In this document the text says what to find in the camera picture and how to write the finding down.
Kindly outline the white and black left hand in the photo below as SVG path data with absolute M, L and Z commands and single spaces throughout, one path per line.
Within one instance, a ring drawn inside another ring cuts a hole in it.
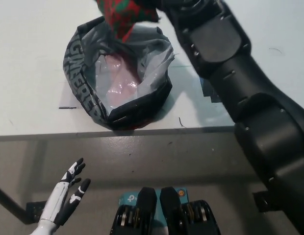
M 83 158 L 80 158 L 65 172 L 50 194 L 38 225 L 31 235 L 52 235 L 60 226 L 63 226 L 68 221 L 91 183 L 91 180 L 88 178 L 82 181 L 75 193 L 66 201 L 71 186 L 81 181 L 81 178 L 78 178 L 77 175 L 84 168 L 85 163 L 83 162 Z

